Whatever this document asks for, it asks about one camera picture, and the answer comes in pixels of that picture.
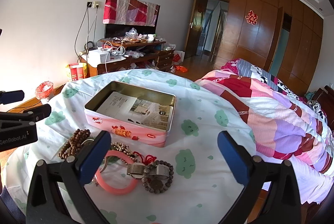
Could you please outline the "wooden TV cabinet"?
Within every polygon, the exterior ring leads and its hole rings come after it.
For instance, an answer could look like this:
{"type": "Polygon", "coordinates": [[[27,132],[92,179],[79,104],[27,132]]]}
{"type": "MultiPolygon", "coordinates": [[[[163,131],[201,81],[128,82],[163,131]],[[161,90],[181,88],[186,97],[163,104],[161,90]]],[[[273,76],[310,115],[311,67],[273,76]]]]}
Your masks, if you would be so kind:
{"type": "Polygon", "coordinates": [[[116,43],[111,39],[103,39],[101,47],[97,49],[110,53],[109,62],[99,64],[96,68],[89,65],[87,62],[89,51],[79,55],[79,61],[86,63],[89,77],[122,69],[148,68],[168,70],[173,63],[174,50],[172,48],[165,50],[164,44],[164,41],[116,43]]]}

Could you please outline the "wooden headboard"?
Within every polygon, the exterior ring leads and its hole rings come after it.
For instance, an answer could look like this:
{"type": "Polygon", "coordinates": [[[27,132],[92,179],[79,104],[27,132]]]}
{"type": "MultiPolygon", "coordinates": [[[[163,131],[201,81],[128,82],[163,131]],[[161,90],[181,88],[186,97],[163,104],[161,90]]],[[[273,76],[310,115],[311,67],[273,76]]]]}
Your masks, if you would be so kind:
{"type": "Polygon", "coordinates": [[[333,110],[334,90],[328,85],[326,85],[324,88],[319,88],[315,95],[313,95],[312,100],[320,103],[321,108],[326,112],[328,110],[333,110]]]}

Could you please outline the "wall power socket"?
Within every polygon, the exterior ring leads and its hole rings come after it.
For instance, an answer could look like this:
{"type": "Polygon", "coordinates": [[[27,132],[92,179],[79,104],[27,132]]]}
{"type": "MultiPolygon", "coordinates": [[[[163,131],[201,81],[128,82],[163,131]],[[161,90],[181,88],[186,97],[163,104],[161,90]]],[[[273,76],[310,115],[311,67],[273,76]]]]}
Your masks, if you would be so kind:
{"type": "Polygon", "coordinates": [[[100,3],[98,1],[88,1],[87,8],[99,8],[100,3]]]}

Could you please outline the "red knotted cord charm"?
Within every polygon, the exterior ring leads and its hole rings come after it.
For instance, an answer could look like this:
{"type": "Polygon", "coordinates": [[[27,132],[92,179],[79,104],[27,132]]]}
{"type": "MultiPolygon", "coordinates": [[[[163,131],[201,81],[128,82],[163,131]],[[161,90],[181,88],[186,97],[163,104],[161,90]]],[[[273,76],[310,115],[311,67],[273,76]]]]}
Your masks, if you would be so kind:
{"type": "Polygon", "coordinates": [[[137,152],[137,151],[134,151],[134,152],[133,152],[133,155],[134,155],[135,157],[140,158],[141,163],[144,164],[144,165],[149,165],[149,164],[155,162],[156,159],[157,159],[157,157],[155,157],[155,156],[153,156],[153,155],[146,155],[146,156],[143,156],[141,153],[139,153],[139,152],[137,152]]]}

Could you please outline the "red double happiness sticker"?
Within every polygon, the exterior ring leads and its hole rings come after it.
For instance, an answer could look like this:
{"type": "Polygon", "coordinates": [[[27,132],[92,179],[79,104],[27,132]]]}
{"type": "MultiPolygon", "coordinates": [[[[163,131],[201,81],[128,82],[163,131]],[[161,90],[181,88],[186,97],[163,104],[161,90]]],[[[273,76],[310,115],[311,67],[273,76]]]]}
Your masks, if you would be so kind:
{"type": "Polygon", "coordinates": [[[249,12],[245,15],[246,22],[251,25],[256,25],[258,23],[258,15],[253,12],[253,10],[249,10],[249,12]]]}

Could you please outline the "pink rectangular tin box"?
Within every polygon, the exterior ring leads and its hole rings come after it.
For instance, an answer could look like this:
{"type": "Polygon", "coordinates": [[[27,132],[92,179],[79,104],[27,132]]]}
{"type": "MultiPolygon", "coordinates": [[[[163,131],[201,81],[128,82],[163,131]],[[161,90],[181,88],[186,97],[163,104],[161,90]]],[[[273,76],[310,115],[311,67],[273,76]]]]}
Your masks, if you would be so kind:
{"type": "Polygon", "coordinates": [[[120,137],[164,147],[172,128],[176,96],[112,81],[84,106],[88,124],[120,137]]]}

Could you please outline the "wooden wardrobe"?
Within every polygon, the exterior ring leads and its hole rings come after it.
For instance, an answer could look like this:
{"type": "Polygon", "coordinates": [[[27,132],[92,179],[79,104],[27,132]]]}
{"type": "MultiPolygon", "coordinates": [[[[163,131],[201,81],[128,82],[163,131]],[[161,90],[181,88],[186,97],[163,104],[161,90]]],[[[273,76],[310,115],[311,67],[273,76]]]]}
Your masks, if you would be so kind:
{"type": "Polygon", "coordinates": [[[268,70],[284,30],[289,36],[277,76],[298,96],[304,95],[319,60],[323,18],[300,0],[229,0],[215,68],[242,58],[268,70]],[[249,10],[258,15],[255,26],[246,22],[249,10]]]}

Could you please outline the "silver metal watch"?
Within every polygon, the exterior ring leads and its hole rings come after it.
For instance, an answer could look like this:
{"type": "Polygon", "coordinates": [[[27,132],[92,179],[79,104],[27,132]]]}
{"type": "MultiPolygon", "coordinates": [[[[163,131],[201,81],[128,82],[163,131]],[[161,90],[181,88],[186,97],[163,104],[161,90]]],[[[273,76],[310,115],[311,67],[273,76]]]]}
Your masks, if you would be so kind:
{"type": "Polygon", "coordinates": [[[134,163],[127,165],[127,175],[134,179],[158,178],[168,179],[170,176],[170,169],[165,165],[144,165],[143,163],[134,163]]]}

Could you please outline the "wooden door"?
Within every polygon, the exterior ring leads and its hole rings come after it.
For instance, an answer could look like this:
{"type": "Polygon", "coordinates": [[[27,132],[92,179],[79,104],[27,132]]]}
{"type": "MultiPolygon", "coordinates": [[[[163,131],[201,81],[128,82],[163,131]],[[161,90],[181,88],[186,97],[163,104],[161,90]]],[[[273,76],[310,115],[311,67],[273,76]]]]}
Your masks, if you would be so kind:
{"type": "Polygon", "coordinates": [[[185,58],[196,55],[208,0],[194,0],[185,45],[185,58]]]}

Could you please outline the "red patchwork cloth cover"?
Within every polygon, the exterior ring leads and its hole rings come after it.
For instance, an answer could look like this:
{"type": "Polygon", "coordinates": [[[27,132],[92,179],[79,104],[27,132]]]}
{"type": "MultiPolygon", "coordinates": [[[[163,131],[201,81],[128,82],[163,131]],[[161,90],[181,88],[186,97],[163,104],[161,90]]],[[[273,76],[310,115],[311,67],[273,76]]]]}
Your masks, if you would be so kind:
{"type": "Polygon", "coordinates": [[[141,0],[105,0],[103,24],[156,25],[160,5],[141,0]]]}

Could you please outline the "red yellow carton box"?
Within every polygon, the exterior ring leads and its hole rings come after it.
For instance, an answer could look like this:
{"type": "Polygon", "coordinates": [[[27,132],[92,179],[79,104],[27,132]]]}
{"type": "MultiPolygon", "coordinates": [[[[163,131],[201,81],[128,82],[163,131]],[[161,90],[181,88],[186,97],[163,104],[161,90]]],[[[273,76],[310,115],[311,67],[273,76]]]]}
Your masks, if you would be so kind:
{"type": "Polygon", "coordinates": [[[88,75],[86,63],[74,63],[66,66],[66,73],[69,82],[85,79],[88,75]]]}

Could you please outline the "pink patchwork quilt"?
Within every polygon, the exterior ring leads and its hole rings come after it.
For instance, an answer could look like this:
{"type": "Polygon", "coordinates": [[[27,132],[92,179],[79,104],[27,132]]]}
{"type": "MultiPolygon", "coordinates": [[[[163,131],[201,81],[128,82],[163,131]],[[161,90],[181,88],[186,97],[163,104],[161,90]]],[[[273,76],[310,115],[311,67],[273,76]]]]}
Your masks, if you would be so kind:
{"type": "Polygon", "coordinates": [[[324,113],[311,109],[277,77],[236,59],[196,83],[233,105],[251,127],[257,152],[281,160],[295,156],[333,176],[333,132],[324,113]]]}

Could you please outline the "white box appliance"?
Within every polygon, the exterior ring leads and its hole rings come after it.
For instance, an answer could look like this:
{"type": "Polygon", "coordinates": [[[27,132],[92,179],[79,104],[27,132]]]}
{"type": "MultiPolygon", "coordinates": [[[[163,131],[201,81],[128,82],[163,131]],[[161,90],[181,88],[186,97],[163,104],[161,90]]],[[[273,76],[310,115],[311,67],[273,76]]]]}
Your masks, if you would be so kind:
{"type": "Polygon", "coordinates": [[[87,54],[87,62],[93,67],[110,61],[110,53],[99,49],[91,50],[87,54]]]}

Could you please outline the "brown wooden bead mala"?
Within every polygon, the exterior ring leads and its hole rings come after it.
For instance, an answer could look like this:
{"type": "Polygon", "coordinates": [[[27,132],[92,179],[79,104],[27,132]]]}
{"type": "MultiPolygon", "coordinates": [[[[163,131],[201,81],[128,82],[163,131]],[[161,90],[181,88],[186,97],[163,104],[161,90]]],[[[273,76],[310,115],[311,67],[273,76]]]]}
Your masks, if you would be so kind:
{"type": "Polygon", "coordinates": [[[87,140],[91,135],[88,129],[77,129],[72,137],[63,145],[58,157],[61,160],[66,160],[70,156],[77,156],[83,148],[83,142],[87,140]]]}

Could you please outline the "black television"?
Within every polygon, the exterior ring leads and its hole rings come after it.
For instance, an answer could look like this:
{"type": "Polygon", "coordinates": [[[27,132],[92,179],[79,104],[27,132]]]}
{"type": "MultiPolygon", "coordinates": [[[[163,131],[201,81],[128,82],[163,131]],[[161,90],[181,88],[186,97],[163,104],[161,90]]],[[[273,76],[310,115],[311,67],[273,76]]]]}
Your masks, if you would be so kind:
{"type": "Polygon", "coordinates": [[[104,38],[123,37],[131,29],[135,29],[137,34],[155,34],[156,26],[120,25],[106,24],[104,38]]]}

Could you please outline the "red gift bag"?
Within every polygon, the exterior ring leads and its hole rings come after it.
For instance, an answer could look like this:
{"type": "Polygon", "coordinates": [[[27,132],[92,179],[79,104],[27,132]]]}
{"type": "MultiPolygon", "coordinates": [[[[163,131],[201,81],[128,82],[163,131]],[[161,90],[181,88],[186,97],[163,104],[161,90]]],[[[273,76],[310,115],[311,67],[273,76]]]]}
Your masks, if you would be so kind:
{"type": "Polygon", "coordinates": [[[185,52],[184,51],[174,51],[172,62],[174,65],[179,65],[184,61],[185,52]]]}

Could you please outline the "bin with red bag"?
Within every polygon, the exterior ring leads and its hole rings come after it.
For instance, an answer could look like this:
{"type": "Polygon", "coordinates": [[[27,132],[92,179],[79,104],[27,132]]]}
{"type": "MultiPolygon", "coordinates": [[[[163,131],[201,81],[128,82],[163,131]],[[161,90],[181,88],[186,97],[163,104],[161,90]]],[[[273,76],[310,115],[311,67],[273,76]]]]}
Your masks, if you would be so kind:
{"type": "Polygon", "coordinates": [[[42,82],[34,93],[38,100],[48,99],[54,95],[54,84],[51,81],[42,82]]]}

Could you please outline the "pink bangle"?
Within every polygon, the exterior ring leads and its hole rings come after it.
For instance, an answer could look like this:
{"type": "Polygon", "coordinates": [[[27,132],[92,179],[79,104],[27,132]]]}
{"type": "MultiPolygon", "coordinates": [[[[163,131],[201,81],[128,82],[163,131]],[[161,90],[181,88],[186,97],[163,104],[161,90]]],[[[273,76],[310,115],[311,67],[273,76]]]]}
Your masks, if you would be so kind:
{"type": "MultiPolygon", "coordinates": [[[[135,163],[128,155],[126,155],[126,154],[124,154],[123,152],[120,152],[120,151],[116,151],[116,150],[107,151],[105,157],[111,157],[111,156],[118,157],[121,160],[125,160],[125,162],[128,165],[131,165],[131,164],[135,163]]],[[[114,187],[110,186],[109,184],[107,184],[105,182],[105,180],[102,178],[101,171],[99,169],[97,169],[97,171],[95,173],[95,179],[96,179],[96,182],[105,191],[109,192],[112,195],[118,195],[118,196],[129,194],[130,192],[132,192],[136,188],[136,186],[138,184],[138,181],[136,179],[132,178],[131,181],[130,181],[130,184],[127,187],[125,187],[125,188],[114,188],[114,187]]]]}

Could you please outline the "paper booklet in tin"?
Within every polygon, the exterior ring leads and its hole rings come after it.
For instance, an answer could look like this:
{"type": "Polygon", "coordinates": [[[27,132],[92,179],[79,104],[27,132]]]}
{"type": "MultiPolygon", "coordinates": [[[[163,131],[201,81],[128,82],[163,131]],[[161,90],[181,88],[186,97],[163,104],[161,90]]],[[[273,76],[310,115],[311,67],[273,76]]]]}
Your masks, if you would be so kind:
{"type": "Polygon", "coordinates": [[[170,105],[112,92],[96,112],[124,122],[166,131],[170,126],[172,111],[170,105]]]}

